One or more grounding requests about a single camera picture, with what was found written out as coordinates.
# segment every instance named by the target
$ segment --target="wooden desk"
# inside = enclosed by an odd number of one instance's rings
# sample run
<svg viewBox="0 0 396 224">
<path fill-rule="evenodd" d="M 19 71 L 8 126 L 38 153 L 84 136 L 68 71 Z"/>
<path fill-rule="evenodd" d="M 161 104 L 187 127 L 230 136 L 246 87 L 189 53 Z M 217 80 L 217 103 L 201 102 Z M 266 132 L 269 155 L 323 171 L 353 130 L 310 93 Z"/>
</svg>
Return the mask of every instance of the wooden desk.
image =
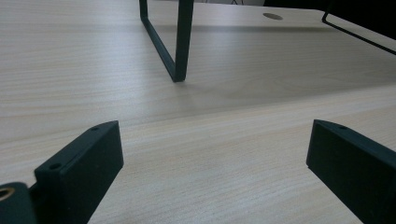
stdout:
<svg viewBox="0 0 396 224">
<path fill-rule="evenodd" d="M 175 50 L 177 3 L 149 5 Z M 306 168 L 312 121 L 395 149 L 396 58 L 321 12 L 194 7 L 174 84 L 135 1 L 2 1 L 1 183 L 117 119 L 125 165 L 91 223 L 359 223 Z"/>
</svg>

